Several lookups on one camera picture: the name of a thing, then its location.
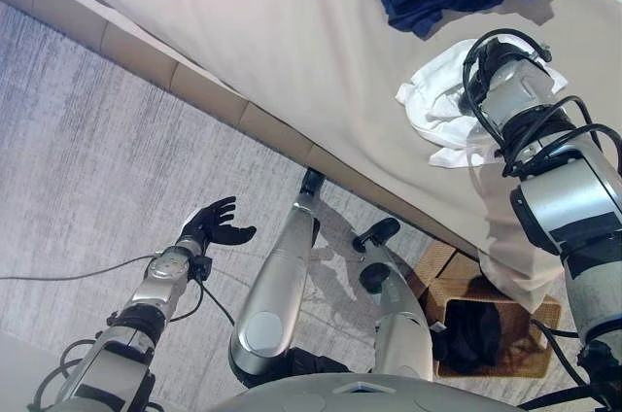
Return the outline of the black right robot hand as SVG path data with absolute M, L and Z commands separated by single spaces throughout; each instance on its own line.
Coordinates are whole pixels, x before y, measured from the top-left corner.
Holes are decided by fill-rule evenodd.
M 547 73 L 544 65 L 538 62 L 529 52 L 513 43 L 502 42 L 495 37 L 483 45 L 477 45 L 475 53 L 466 58 L 467 73 L 477 66 L 475 79 L 479 82 L 490 82 L 497 72 L 511 62 L 527 61 L 535 68 Z

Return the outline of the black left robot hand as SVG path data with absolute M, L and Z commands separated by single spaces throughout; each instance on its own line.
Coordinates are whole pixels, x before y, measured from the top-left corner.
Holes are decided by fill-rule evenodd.
M 235 209 L 235 196 L 222 198 L 199 209 L 187 219 L 175 245 L 188 244 L 194 255 L 204 256 L 210 244 L 238 246 L 250 242 L 257 229 L 254 226 L 232 225 Z

